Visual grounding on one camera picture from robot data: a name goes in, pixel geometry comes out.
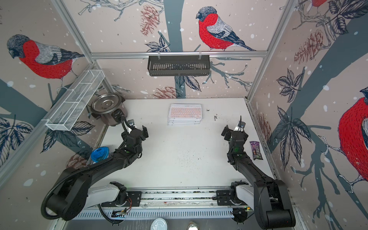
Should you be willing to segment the pink keyboard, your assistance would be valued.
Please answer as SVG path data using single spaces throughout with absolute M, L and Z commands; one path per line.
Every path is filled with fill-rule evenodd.
M 185 119 L 170 119 L 168 120 L 168 125 L 198 125 L 200 124 L 200 119 L 185 120 Z
M 201 120 L 202 105 L 191 103 L 172 103 L 170 105 L 169 119 Z

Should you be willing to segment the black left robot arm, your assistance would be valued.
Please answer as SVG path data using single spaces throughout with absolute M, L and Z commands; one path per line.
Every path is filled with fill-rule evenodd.
M 104 177 L 133 164 L 141 158 L 142 142 L 149 137 L 145 126 L 124 132 L 123 143 L 110 157 L 79 169 L 65 169 L 41 204 L 41 215 L 46 219 L 71 220 L 84 208 L 88 190 Z

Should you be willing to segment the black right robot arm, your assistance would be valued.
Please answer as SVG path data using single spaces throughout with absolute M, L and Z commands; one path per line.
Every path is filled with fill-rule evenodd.
M 296 218 L 286 184 L 271 178 L 253 163 L 244 150 L 248 135 L 240 128 L 232 130 L 228 126 L 221 135 L 229 144 L 228 163 L 248 181 L 232 183 L 231 201 L 249 206 L 263 230 L 295 227 Z

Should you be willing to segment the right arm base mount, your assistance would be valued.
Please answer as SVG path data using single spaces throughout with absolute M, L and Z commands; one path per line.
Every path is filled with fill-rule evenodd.
M 254 188 L 247 182 L 232 182 L 225 190 L 217 190 L 212 200 L 218 206 L 254 206 Z

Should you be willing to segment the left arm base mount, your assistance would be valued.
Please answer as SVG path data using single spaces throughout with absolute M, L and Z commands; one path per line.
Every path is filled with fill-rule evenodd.
M 118 189 L 117 197 L 112 201 L 107 201 L 101 204 L 104 208 L 115 207 L 139 207 L 142 197 L 141 191 L 127 191 L 127 188 L 119 182 L 110 182 L 112 188 Z

